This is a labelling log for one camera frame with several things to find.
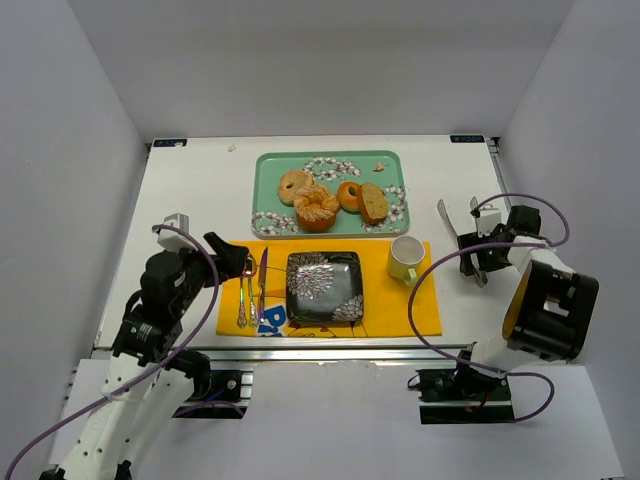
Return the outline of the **brown bread loaf slice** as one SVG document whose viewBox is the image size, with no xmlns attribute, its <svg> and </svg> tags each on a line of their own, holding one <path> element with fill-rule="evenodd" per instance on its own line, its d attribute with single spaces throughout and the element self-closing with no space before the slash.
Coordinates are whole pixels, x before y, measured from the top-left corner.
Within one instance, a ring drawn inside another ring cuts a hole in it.
<svg viewBox="0 0 640 480">
<path fill-rule="evenodd" d="M 358 188 L 357 201 L 363 220 L 370 225 L 382 222 L 388 213 L 385 193 L 375 184 L 367 182 Z"/>
</svg>

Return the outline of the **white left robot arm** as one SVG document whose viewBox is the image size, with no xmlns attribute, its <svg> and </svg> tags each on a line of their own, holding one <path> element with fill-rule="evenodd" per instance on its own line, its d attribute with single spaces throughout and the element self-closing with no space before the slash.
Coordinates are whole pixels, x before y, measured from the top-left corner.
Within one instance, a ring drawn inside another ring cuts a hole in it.
<svg viewBox="0 0 640 480">
<path fill-rule="evenodd" d="M 210 362 L 188 349 L 182 317 L 199 293 L 240 277 L 244 246 L 213 232 L 199 244 L 186 231 L 155 226 L 161 252 L 151 256 L 128 300 L 101 397 L 85 412 L 74 446 L 44 479 L 132 479 L 161 430 L 189 399 L 211 388 Z"/>
</svg>

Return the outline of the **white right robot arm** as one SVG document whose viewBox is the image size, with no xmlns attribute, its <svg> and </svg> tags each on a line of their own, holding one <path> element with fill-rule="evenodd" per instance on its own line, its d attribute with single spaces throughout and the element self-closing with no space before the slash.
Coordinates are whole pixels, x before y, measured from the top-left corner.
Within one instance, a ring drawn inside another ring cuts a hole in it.
<svg viewBox="0 0 640 480">
<path fill-rule="evenodd" d="M 570 361 L 582 351 L 599 283 L 568 267 L 540 235 L 538 209 L 518 205 L 506 220 L 491 206 L 471 210 L 476 230 L 457 238 L 461 249 L 486 245 L 465 254 L 460 271 L 477 280 L 510 266 L 521 274 L 504 317 L 501 333 L 460 351 L 450 376 L 455 394 L 471 398 L 497 388 L 506 373 L 537 359 Z"/>
</svg>

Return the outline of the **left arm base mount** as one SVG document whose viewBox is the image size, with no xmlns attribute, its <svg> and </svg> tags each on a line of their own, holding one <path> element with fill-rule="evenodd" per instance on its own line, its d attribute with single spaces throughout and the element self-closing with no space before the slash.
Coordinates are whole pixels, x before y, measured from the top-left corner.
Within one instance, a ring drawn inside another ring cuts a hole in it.
<svg viewBox="0 0 640 480">
<path fill-rule="evenodd" d="M 174 418 L 241 419 L 246 413 L 247 407 L 241 406 L 243 371 L 214 368 L 207 355 L 195 350 L 181 351 L 166 370 L 181 372 L 193 388 Z"/>
</svg>

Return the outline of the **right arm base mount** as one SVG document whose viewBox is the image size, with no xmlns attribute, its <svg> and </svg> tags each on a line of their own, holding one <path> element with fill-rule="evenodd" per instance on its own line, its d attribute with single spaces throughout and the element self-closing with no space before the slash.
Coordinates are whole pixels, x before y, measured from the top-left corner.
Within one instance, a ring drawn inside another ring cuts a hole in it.
<svg viewBox="0 0 640 480">
<path fill-rule="evenodd" d="M 407 388 L 418 393 L 423 425 L 500 424 L 515 419 L 505 375 L 491 376 L 457 362 L 417 370 Z"/>
</svg>

